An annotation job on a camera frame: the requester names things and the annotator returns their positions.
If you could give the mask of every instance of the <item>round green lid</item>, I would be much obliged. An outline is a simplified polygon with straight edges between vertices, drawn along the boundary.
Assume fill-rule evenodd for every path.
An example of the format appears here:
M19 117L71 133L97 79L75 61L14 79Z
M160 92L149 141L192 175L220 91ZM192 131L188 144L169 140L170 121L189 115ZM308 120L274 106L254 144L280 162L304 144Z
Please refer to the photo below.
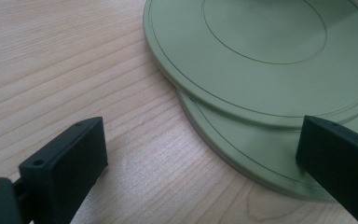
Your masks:
M144 29L158 66L217 154L279 192L333 200L295 155L305 115L358 132L355 3L147 0Z

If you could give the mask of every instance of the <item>wooden table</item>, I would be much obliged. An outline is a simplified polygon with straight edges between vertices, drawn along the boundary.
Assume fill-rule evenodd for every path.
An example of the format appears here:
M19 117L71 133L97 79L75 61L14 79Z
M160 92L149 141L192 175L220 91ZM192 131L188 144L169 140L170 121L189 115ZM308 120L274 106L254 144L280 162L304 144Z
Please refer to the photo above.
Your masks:
M0 1L0 176L103 116L110 165L73 223L356 223L266 189L188 122L145 43L145 0Z

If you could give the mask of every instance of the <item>tabletop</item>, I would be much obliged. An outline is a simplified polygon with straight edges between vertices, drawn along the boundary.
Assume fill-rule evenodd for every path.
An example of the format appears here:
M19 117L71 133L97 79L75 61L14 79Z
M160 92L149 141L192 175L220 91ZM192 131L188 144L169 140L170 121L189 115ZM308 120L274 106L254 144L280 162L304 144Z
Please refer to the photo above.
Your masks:
M72 223L357 223L266 189L217 157L145 42L145 0L0 1L0 176L103 117L109 166Z

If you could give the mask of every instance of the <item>green plate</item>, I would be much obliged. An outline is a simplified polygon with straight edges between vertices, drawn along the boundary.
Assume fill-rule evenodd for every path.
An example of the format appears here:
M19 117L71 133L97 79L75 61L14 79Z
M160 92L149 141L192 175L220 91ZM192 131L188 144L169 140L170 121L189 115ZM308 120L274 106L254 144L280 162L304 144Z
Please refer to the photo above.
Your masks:
M147 0L144 29L158 66L217 154L279 192L333 201L295 155L305 115L358 132L355 3Z
M284 130L358 115L352 1L148 0L144 28L168 79L219 113Z
M203 140L228 164L280 193L310 201L334 199L296 164L300 132L274 131L227 118L177 90L187 117ZM358 117L345 123L358 132Z

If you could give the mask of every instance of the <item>light wood grain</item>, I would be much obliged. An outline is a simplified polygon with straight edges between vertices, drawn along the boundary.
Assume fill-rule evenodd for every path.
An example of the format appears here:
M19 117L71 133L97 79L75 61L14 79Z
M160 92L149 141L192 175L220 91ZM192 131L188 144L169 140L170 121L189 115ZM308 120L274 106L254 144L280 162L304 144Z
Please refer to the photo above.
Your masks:
M0 176L103 116L110 165L73 223L356 223L257 185L202 142L152 60L144 4L0 1Z

